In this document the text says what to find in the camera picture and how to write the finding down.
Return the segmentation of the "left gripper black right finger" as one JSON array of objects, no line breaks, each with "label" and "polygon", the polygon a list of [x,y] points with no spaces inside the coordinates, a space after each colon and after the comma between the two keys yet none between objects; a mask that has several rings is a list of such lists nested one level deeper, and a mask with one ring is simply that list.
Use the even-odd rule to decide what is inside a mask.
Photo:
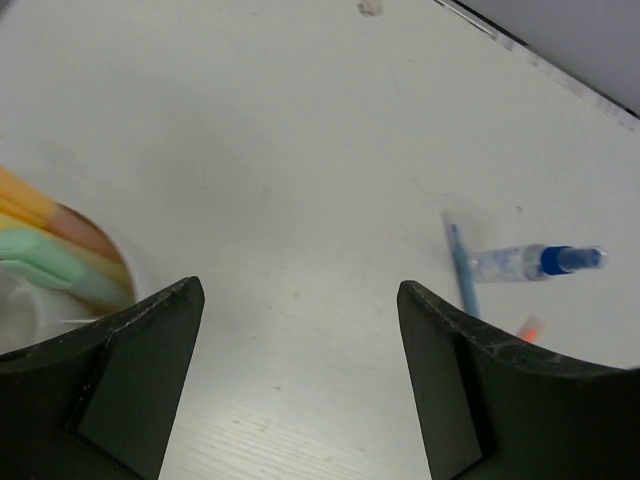
[{"label": "left gripper black right finger", "polygon": [[635,479],[639,372],[528,343],[415,281],[399,325],[435,479]]}]

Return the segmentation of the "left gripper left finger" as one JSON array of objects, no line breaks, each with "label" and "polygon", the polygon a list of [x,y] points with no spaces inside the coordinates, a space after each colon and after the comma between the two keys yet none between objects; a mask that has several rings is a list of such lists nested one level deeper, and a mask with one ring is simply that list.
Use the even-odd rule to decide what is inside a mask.
[{"label": "left gripper left finger", "polygon": [[156,479],[204,310],[197,277],[1,357],[4,479]]}]

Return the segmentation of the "orange pencil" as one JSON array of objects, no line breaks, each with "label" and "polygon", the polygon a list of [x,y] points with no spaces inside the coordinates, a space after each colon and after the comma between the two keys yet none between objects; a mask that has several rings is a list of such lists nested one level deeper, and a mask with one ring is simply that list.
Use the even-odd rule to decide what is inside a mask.
[{"label": "orange pencil", "polygon": [[518,330],[517,336],[528,343],[535,343],[544,327],[545,323],[540,318],[530,315]]}]

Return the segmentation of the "blue pen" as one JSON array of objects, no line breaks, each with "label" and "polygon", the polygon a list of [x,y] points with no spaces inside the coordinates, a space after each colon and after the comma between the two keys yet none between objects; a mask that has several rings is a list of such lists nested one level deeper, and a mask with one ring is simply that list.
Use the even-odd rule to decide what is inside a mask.
[{"label": "blue pen", "polygon": [[442,214],[442,219],[448,248],[456,273],[463,310],[468,315],[479,318],[480,307],[462,231],[449,212],[445,211]]}]

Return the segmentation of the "green marker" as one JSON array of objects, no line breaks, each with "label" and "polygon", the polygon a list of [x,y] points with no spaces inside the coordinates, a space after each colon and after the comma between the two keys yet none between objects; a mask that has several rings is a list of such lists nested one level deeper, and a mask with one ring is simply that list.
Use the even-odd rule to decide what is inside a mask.
[{"label": "green marker", "polygon": [[127,289],[34,230],[1,231],[1,268],[95,306],[125,307],[131,301]]}]

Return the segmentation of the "pink highlighter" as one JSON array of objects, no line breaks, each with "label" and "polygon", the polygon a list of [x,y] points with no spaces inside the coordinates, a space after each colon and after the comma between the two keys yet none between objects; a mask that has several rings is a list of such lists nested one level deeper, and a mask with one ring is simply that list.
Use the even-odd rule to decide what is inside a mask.
[{"label": "pink highlighter", "polygon": [[55,205],[46,228],[79,247],[113,261],[121,261],[119,251],[100,228],[62,204]]}]

